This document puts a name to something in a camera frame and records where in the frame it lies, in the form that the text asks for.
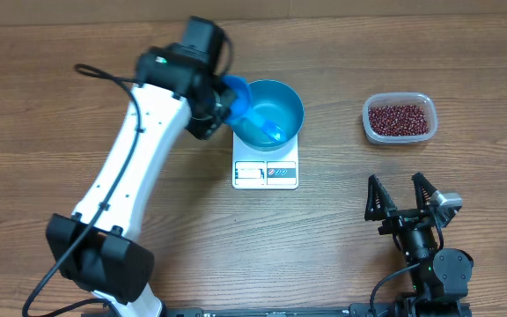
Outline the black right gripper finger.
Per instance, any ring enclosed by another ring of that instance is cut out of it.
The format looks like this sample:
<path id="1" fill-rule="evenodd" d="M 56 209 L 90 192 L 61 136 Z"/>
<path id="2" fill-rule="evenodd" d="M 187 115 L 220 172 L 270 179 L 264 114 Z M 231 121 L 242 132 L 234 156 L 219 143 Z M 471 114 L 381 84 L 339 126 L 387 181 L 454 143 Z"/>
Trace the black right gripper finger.
<path id="1" fill-rule="evenodd" d="M 426 179 L 422 173 L 415 173 L 412 178 L 415 189 L 415 200 L 419 210 L 426 210 L 430 205 L 430 198 L 437 189 Z"/>
<path id="2" fill-rule="evenodd" d="M 371 175 L 368 179 L 367 193 L 364 213 L 365 221 L 385 220 L 397 210 L 392 198 L 375 174 Z"/>

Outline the blue plastic measuring scoop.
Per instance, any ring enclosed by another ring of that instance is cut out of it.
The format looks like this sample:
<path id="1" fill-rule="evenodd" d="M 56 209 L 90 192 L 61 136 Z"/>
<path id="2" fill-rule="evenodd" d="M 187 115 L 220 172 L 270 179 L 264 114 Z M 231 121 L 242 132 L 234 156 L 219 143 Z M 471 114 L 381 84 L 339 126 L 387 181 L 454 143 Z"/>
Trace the blue plastic measuring scoop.
<path id="1" fill-rule="evenodd" d="M 225 123 L 242 140 L 274 145 L 288 140 L 287 133 L 279 125 L 254 109 L 251 88 L 243 77 L 226 75 L 222 80 L 236 94 Z"/>

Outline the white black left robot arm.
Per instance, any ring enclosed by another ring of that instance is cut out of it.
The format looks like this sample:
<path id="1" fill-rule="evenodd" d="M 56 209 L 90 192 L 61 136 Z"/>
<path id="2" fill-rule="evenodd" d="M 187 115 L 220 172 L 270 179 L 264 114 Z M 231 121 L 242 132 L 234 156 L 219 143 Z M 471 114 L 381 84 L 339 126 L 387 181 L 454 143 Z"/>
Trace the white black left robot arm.
<path id="1" fill-rule="evenodd" d="M 116 77 L 130 102 L 114 145 L 72 213 L 50 218 L 52 272 L 90 292 L 110 316 L 165 314 L 150 286 L 154 255 L 137 240 L 179 135 L 208 139 L 230 115 L 236 95 L 217 67 L 221 51 L 230 47 L 220 26 L 192 17 L 180 41 L 149 48 L 132 77 Z"/>

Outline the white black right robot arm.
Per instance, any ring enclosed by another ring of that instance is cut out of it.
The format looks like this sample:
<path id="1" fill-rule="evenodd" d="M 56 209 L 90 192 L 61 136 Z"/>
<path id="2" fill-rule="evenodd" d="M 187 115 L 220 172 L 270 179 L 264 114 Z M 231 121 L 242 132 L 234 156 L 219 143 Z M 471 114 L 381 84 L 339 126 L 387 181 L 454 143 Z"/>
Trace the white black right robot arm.
<path id="1" fill-rule="evenodd" d="M 364 306 L 368 316 L 470 316 L 468 295 L 474 259 L 456 248 L 447 248 L 443 229 L 463 206 L 457 192 L 442 192 L 422 173 L 412 176 L 416 207 L 400 210 L 376 175 L 368 179 L 364 219 L 379 221 L 380 235 L 393 238 L 406 267 L 381 279 Z M 378 290 L 399 276 L 410 276 L 413 290 L 397 295 L 394 302 L 376 301 Z"/>

